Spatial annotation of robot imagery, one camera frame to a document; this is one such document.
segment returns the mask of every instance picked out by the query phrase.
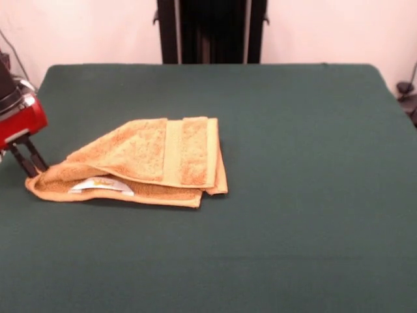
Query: orange towel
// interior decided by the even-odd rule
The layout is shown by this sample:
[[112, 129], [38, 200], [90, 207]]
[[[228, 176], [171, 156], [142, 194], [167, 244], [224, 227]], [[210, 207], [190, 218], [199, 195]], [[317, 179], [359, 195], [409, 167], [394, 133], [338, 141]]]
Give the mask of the orange towel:
[[25, 185], [49, 201], [111, 198], [197, 208], [204, 191], [228, 193], [218, 120], [130, 121]]

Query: table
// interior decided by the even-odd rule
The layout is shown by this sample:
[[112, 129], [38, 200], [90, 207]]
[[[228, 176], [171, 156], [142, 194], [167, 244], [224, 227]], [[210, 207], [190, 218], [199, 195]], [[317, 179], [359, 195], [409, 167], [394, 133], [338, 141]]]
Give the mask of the table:
[[369, 65], [57, 65], [49, 164], [131, 119], [218, 117], [200, 210], [52, 203], [0, 164], [0, 312], [415, 312], [417, 136]]

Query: towel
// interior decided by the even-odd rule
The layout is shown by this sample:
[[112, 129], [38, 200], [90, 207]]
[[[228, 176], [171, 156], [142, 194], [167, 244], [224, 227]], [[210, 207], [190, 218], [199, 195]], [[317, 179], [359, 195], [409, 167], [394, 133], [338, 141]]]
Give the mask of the towel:
[[129, 121], [25, 186], [49, 201], [110, 198], [198, 208], [203, 192], [228, 193], [218, 119]]

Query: black cable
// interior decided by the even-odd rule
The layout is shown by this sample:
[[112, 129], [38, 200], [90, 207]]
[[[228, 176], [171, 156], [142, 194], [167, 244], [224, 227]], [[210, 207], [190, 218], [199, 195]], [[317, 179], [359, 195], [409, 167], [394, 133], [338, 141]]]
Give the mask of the black cable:
[[413, 83], [413, 81], [414, 81], [414, 79], [416, 77], [416, 71], [417, 71], [417, 62], [416, 62], [416, 64], [414, 64], [414, 69], [412, 70], [412, 75], [411, 75], [410, 83], [409, 83], [409, 86], [407, 87], [407, 92], [405, 93], [405, 95], [411, 91], [412, 83]]
[[7, 37], [5, 36], [5, 34], [2, 32], [2, 30], [0, 29], [0, 35], [1, 37], [4, 39], [4, 41], [8, 44], [8, 46], [10, 47], [10, 49], [12, 49], [14, 56], [16, 57], [16, 60], [18, 60], [19, 66], [22, 69], [23, 73], [25, 74], [25, 78], [26, 80], [30, 81], [29, 79], [29, 75], [27, 75], [27, 72], [25, 70], [25, 67], [23, 66], [22, 62], [20, 61], [19, 55], [16, 52], [16, 49], [14, 48], [14, 46], [11, 44], [10, 41], [8, 41]]

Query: wall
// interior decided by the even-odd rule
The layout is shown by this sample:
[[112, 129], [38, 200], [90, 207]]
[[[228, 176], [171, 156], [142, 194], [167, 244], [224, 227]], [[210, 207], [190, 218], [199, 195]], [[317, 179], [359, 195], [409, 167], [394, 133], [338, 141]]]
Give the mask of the wall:
[[[57, 63], [161, 63], [155, 10], [156, 0], [0, 0], [0, 27], [40, 84]], [[416, 12], [415, 0], [269, 0], [262, 62], [371, 63], [394, 91], [417, 60]]]
[[262, 62], [371, 63], [394, 92], [417, 61], [416, 14], [415, 0], [269, 0]]
[[0, 27], [40, 85], [57, 63], [161, 63], [155, 11], [156, 0], [0, 0]]

